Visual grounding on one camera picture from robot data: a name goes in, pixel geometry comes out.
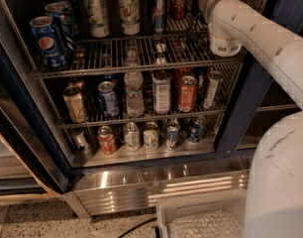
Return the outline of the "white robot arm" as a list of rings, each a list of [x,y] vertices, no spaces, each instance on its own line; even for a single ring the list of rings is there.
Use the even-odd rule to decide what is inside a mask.
[[[303,37],[240,0],[203,0],[211,51],[244,48],[298,106],[272,114],[255,148],[244,238],[303,238]]]

